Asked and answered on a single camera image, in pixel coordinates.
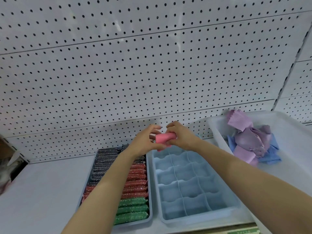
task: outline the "forearm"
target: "forearm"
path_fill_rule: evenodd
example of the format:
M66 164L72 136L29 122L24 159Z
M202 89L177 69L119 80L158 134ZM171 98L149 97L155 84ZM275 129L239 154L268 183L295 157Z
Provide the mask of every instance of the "forearm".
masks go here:
M125 150L82 203L62 234L110 233L124 184L135 157Z
M197 143L195 152L209 162L272 233L308 233L311 230L310 196L206 141Z

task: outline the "hand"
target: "hand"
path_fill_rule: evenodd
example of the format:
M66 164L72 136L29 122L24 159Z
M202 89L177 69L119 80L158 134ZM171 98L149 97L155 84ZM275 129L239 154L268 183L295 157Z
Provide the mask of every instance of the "hand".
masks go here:
M158 131L159 129L161 129L161 126L149 125L145 130L142 130L136 135L126 150L136 158L145 155L153 149L165 149L166 145L153 142L155 136L151 134L161 134L161 132Z
M196 144L201 141L199 137L194 135L188 128L182 125L180 122L174 121L167 125L167 131L174 132L177 135L177 139L171 139L167 143L171 145L176 145L185 150L196 149Z

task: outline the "green label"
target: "green label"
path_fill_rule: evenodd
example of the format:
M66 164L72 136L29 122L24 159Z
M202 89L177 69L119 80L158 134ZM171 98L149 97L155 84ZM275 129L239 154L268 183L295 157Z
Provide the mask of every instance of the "green label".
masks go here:
M252 228L248 230L228 232L228 234L245 234L245 233L258 233L258 232L259 232L259 228Z

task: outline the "white tabletop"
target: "white tabletop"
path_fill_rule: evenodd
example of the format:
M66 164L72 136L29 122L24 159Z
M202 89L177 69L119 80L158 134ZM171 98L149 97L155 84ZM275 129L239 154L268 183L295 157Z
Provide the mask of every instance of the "white tabletop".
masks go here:
M75 212L90 172L93 156L27 165L0 196L0 232L3 234L60 234ZM155 194L154 179L151 189ZM166 226L158 218L152 197L152 221L114 233L173 233L253 222L248 210L241 208L227 218L188 226Z

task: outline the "blue fabric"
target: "blue fabric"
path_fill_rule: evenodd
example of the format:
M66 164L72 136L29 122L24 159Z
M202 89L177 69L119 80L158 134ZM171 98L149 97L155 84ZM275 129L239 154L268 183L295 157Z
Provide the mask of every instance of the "blue fabric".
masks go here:
M276 164L278 162L281 162L282 159L277 155L278 150L279 146L276 142L274 134L272 134L268 151L264 154L263 157L258 158L258 161L266 164Z
M232 137L232 136L229 136L229 135L227 135L227 137L228 137L228 143L229 143L230 150L232 152L234 152L234 149L235 149L235 147L237 145L236 142L235 142L235 138Z

